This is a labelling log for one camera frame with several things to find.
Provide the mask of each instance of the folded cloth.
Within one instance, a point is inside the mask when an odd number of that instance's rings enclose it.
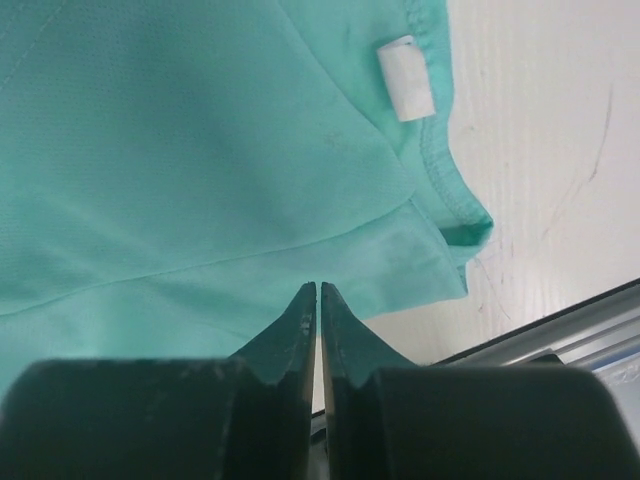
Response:
[[[50,357],[221,356],[299,285],[361,318],[466,293],[445,0],[0,4],[0,392]],[[437,114],[376,48],[413,35]]]

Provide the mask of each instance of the white tag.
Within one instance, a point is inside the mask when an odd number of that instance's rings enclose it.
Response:
[[[408,122],[436,113],[427,64],[411,35],[380,47],[378,59],[398,120]]]

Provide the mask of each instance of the teal shirt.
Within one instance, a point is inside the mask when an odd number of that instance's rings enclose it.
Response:
[[[411,34],[437,114],[396,119]],[[224,356],[310,280],[466,293],[445,0],[0,2],[0,391],[50,357]]]

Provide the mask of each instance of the table surface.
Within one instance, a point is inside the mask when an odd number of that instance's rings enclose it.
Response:
[[[367,321],[421,364],[640,277],[640,2],[449,0],[449,21],[451,149],[496,226],[467,298]]]

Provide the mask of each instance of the teal fabric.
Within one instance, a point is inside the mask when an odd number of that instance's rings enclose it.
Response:
[[[412,34],[437,115],[375,49]],[[445,0],[0,0],[0,391],[45,357],[228,355],[298,287],[466,293]]]

